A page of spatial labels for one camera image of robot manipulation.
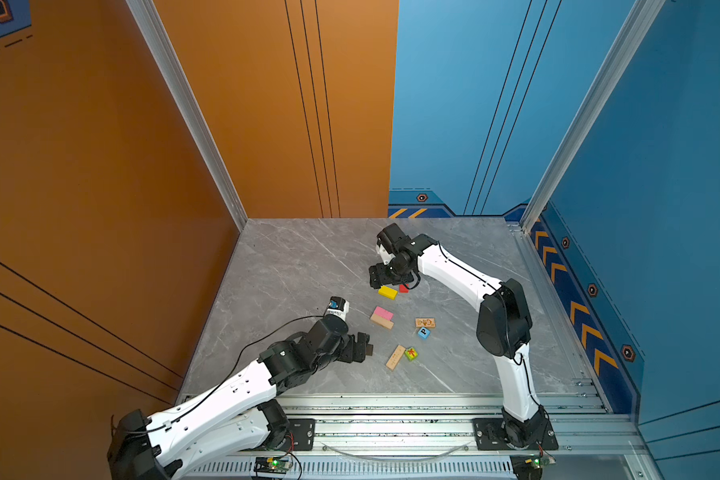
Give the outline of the yellow wood block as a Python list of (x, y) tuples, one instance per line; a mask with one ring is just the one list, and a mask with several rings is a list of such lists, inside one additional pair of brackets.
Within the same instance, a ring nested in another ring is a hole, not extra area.
[(395, 300), (398, 295), (398, 291), (391, 287), (381, 286), (378, 289), (378, 294), (390, 300)]

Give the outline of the pink wood block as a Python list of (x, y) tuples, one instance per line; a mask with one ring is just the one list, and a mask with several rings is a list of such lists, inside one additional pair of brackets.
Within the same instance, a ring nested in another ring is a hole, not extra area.
[(376, 315), (376, 316), (378, 316), (378, 317), (380, 317), (380, 318), (384, 318), (384, 319), (386, 319), (386, 320), (389, 320), (389, 321), (391, 321), (391, 320), (393, 319), (393, 317), (394, 317), (394, 314), (393, 314), (392, 312), (390, 312), (390, 311), (388, 311), (388, 310), (386, 310), (386, 309), (384, 309), (384, 308), (382, 308), (382, 307), (380, 307), (380, 306), (377, 306), (377, 307), (374, 309), (373, 314)]

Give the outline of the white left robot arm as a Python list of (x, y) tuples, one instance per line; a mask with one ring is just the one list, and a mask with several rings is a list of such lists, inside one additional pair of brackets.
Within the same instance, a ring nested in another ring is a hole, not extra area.
[(295, 442), (279, 395), (305, 384), (333, 362), (361, 363), (370, 337), (352, 334), (327, 313), (307, 332), (271, 344), (215, 387), (151, 415), (134, 410), (112, 428), (107, 452), (114, 479), (180, 479), (243, 450), (291, 452)]

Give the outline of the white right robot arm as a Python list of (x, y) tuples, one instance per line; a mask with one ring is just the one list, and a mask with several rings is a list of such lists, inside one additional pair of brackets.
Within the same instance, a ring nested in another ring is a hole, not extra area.
[(414, 289), (428, 276), (463, 298), (477, 312), (476, 338), (493, 356), (503, 404), (499, 438), (510, 449), (559, 448), (530, 367), (533, 320), (522, 285), (500, 280), (468, 265), (426, 234), (406, 235), (395, 223), (376, 237), (381, 261), (369, 268), (370, 286)]

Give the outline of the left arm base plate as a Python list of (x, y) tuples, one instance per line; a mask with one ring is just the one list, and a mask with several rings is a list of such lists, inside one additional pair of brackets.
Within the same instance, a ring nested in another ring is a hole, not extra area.
[(288, 425), (278, 426), (271, 432), (262, 447), (274, 451), (312, 451), (315, 440), (316, 420), (313, 418), (291, 419)]

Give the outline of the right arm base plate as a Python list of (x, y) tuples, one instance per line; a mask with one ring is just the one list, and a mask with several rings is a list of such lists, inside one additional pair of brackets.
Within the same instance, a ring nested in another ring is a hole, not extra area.
[(530, 420), (520, 422), (511, 416), (475, 418), (472, 420), (476, 446), (480, 451), (559, 449), (551, 420), (538, 412)]

